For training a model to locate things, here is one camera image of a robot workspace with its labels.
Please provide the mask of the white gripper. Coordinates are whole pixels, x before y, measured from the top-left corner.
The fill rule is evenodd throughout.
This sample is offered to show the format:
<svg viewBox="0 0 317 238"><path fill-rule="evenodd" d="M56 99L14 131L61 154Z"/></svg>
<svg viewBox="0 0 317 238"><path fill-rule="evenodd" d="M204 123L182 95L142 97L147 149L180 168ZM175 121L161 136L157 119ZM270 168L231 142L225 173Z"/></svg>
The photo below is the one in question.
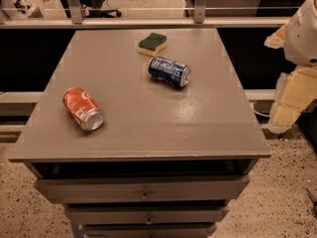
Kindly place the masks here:
<svg viewBox="0 0 317 238"><path fill-rule="evenodd" d="M317 98L316 2L305 0L287 26L281 26L264 41L268 48L284 48L285 58L297 64L291 74L283 72L277 80L267 125L275 134L289 130L302 111Z"/></svg>

